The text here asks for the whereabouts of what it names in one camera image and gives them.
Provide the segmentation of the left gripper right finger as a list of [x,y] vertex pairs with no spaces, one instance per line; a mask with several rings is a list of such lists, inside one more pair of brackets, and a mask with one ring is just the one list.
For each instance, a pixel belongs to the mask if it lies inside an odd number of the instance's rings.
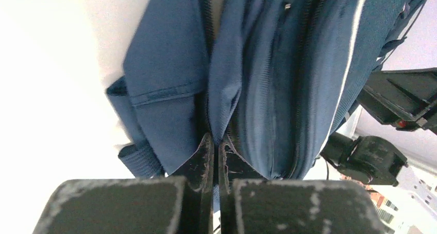
[[217,150],[222,233],[383,233],[351,181],[267,180],[224,138]]

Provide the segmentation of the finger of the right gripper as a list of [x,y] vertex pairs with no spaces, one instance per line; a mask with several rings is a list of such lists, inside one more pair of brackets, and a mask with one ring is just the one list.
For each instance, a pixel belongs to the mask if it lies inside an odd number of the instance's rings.
[[436,68],[373,72],[357,101],[382,125],[436,134]]

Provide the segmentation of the navy blue backpack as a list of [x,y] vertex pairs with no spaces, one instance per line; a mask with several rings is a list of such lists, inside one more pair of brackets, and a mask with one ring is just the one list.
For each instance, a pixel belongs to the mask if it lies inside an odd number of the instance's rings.
[[205,134],[268,179],[303,179],[424,0],[149,0],[106,94],[136,176],[173,174]]

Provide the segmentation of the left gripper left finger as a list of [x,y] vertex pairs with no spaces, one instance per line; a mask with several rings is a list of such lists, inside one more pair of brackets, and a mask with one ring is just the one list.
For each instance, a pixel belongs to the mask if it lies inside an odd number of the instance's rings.
[[65,181],[34,233],[212,233],[213,150],[207,133],[168,177]]

